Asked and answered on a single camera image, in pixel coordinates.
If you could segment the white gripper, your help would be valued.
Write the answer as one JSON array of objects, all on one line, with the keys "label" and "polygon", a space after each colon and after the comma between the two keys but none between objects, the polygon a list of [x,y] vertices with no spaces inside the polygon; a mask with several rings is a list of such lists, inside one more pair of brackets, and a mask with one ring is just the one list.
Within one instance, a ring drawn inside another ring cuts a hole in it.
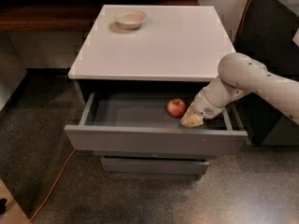
[{"label": "white gripper", "polygon": [[198,127],[204,124],[204,119],[214,119],[223,108],[217,107],[209,102],[206,90],[199,91],[180,120],[180,124],[187,128]]}]

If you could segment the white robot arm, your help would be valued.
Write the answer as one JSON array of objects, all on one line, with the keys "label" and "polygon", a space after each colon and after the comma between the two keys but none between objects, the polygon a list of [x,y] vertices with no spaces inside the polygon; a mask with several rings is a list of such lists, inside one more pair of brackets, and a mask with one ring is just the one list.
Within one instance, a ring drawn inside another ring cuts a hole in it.
[{"label": "white robot arm", "polygon": [[201,126],[205,119],[214,119],[228,104],[250,93],[299,123],[299,82],[270,73],[263,63],[234,52],[220,60],[218,76],[195,95],[180,124]]}]

